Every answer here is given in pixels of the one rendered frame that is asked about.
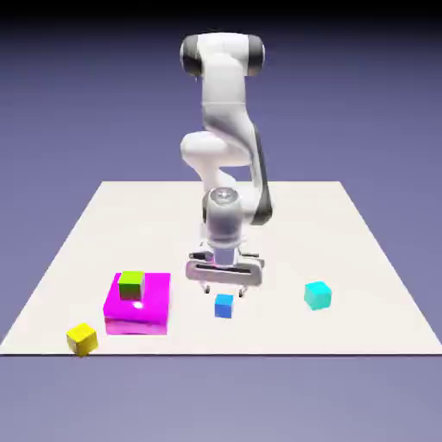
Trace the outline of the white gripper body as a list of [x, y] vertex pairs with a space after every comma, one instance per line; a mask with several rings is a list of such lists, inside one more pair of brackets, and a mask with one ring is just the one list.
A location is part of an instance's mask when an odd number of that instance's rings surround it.
[[186, 277], [192, 281], [255, 287], [262, 284], [262, 263], [251, 259], [230, 266], [219, 266], [211, 262], [190, 260], [186, 264]]

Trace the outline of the small blue cube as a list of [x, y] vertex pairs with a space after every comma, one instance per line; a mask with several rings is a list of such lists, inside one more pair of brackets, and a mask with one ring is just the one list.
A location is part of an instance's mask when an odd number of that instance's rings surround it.
[[230, 319], [234, 297], [230, 294], [218, 294], [215, 299], [214, 313], [218, 318]]

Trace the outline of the small green cube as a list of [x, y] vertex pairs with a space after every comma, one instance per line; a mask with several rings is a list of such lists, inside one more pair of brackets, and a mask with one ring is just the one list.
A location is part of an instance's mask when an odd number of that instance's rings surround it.
[[142, 271], [123, 271], [118, 279], [121, 300], [140, 301], [145, 291], [145, 274]]

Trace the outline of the small cyan cube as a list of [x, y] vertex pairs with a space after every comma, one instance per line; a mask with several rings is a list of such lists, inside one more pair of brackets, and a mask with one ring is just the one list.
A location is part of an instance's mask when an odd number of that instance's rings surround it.
[[304, 301], [313, 311], [328, 308], [332, 303], [332, 290], [323, 281], [307, 283]]

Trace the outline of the small yellow cube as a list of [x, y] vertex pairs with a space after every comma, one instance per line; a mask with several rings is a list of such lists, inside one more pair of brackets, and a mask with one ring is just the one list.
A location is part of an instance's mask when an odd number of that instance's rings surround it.
[[86, 323], [76, 325], [69, 330], [66, 339], [71, 351], [79, 357], [90, 354], [98, 347], [97, 333]]

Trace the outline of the large magenta box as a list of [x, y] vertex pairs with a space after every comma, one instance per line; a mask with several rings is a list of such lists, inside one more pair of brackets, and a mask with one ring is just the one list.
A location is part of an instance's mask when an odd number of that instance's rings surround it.
[[116, 273], [104, 302], [108, 335], [166, 335], [169, 313], [170, 273], [146, 273], [141, 301], [121, 300]]

